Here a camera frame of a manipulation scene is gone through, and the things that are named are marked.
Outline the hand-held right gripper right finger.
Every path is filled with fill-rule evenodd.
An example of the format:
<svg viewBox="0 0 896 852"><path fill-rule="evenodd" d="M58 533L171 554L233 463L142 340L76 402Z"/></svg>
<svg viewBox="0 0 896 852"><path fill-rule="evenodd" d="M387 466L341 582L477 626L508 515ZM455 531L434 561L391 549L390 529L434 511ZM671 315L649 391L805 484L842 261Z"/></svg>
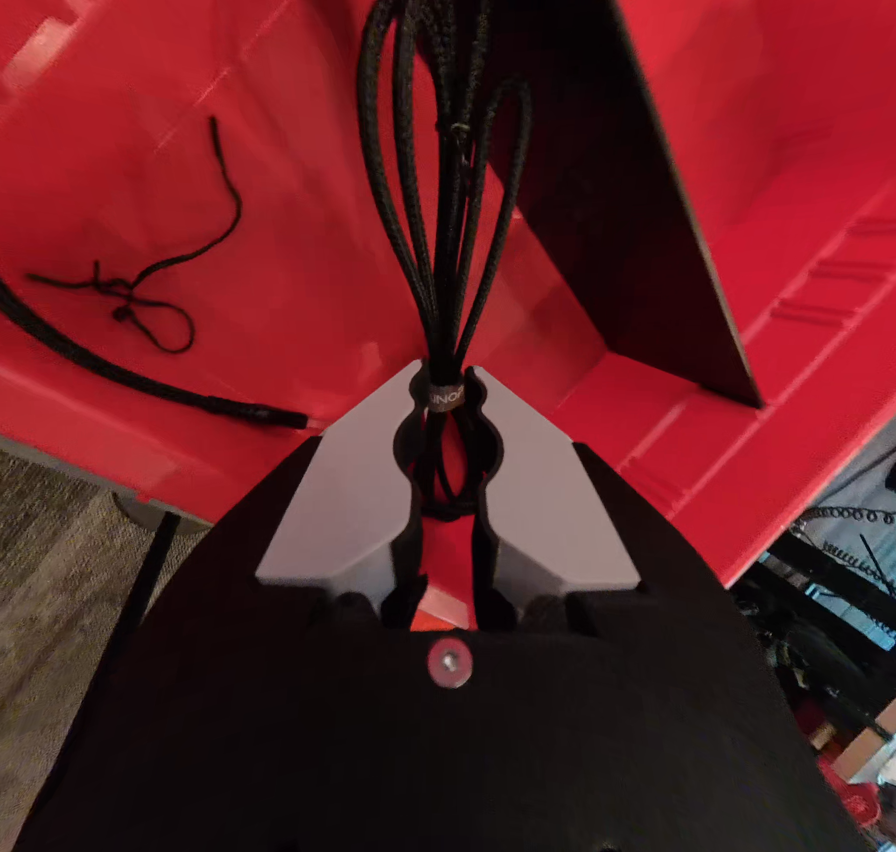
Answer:
<svg viewBox="0 0 896 852"><path fill-rule="evenodd" d="M474 377L499 441L482 488L497 542L495 589L504 597L635 589L639 572L572 439L481 367Z"/></svg>

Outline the red plastic bin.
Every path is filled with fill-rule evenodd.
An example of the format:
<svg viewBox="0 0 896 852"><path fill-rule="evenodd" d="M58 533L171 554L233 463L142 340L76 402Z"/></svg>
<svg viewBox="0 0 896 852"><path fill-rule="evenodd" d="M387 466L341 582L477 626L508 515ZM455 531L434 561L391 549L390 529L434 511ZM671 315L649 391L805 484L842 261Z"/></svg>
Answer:
<svg viewBox="0 0 896 852"><path fill-rule="evenodd" d="M357 131L375 0L2 0L2 436L218 521L425 355ZM611 351L516 208L469 352L730 584L894 414L894 0L616 0L763 400Z"/></svg>

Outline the black plastic bin divider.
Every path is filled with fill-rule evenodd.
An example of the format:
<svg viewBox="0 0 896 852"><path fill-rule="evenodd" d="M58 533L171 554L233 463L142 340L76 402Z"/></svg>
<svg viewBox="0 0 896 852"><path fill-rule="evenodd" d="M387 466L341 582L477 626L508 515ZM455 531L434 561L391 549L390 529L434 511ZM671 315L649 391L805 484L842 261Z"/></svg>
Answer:
<svg viewBox="0 0 896 852"><path fill-rule="evenodd" d="M459 380L519 208L611 351L763 406L616 0L375 0L357 118L433 380Z"/></svg>

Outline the red floor container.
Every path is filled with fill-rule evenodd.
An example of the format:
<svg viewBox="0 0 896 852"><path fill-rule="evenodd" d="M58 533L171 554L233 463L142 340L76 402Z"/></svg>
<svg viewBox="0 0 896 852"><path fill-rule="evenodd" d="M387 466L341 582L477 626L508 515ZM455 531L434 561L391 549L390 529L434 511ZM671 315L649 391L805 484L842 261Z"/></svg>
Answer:
<svg viewBox="0 0 896 852"><path fill-rule="evenodd" d="M817 757L820 771L829 787L857 826L876 831L894 841L895 786L883 783L848 783L833 768L833 760L824 754Z"/></svg>

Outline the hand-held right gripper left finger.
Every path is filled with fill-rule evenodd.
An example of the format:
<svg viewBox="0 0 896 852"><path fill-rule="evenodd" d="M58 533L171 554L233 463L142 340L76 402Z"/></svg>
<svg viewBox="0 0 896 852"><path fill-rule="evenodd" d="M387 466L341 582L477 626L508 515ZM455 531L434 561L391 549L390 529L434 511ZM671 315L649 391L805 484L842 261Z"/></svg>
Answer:
<svg viewBox="0 0 896 852"><path fill-rule="evenodd" d="M311 457L256 570L267 585L330 594L389 594L397 584L391 544L408 526L409 478L393 450L412 415L410 363L333 422Z"/></svg>

